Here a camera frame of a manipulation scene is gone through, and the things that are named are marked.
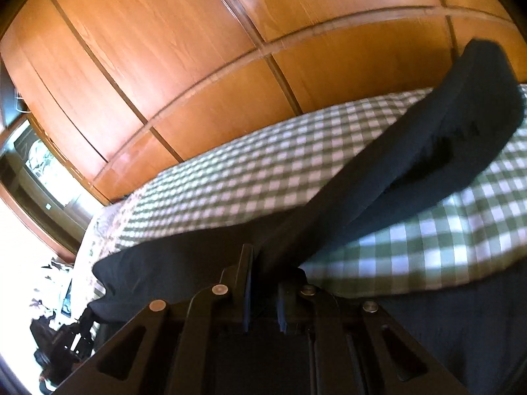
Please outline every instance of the bolt head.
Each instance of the bolt head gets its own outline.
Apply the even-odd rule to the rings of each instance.
[[[165,302],[165,300],[154,300],[150,302],[148,307],[152,312],[161,312],[165,307],[167,307],[167,302]]]
[[[223,284],[214,285],[212,292],[215,295],[225,295],[229,292],[229,287]]]
[[[317,287],[314,285],[304,285],[300,292],[304,295],[315,295],[317,293]]]
[[[379,305],[372,300],[363,303],[363,310],[368,313],[375,313],[379,310]]]

